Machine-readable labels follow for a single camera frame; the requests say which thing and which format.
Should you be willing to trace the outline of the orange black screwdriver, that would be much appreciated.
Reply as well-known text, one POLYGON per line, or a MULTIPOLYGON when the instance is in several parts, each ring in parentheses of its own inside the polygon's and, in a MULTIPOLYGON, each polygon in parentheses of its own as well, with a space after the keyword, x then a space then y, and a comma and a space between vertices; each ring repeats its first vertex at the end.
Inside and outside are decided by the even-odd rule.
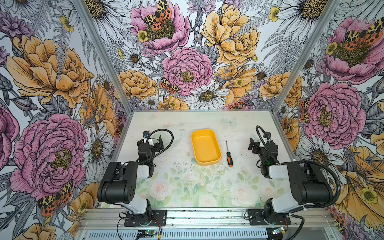
POLYGON ((227 154, 227 163, 228 163, 229 167, 232 168, 233 165, 234 165, 234 162, 233 162, 233 158, 231 156, 231 152, 229 151, 229 147, 228 147, 228 142, 227 141, 226 141, 226 148, 227 148, 227 152, 226 152, 226 154, 227 154))

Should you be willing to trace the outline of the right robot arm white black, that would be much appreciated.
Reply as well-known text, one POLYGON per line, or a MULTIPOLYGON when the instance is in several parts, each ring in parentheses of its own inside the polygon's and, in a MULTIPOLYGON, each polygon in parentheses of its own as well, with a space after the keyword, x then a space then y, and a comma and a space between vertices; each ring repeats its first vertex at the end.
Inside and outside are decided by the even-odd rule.
POLYGON ((260 160, 257 166, 267 179, 287 180, 288 191, 280 197, 266 200, 262 209, 249 209, 245 218, 252 226, 289 225, 290 214, 311 208, 326 208, 333 205, 340 195, 340 184, 332 190, 323 172, 330 169, 311 161, 279 163, 278 145, 272 140, 267 143, 250 139, 249 150, 260 160))

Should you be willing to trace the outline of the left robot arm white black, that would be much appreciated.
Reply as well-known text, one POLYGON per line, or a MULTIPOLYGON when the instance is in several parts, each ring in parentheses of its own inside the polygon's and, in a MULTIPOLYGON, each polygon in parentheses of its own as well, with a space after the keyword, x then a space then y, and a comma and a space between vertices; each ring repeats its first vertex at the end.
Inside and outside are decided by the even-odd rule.
POLYGON ((111 162, 105 171, 97 193, 98 201, 126 209, 126 227, 157 225, 150 201, 136 193, 136 186, 138 181, 153 176, 155 164, 151 157, 163 149, 161 137, 143 138, 138 142, 137 162, 111 162))

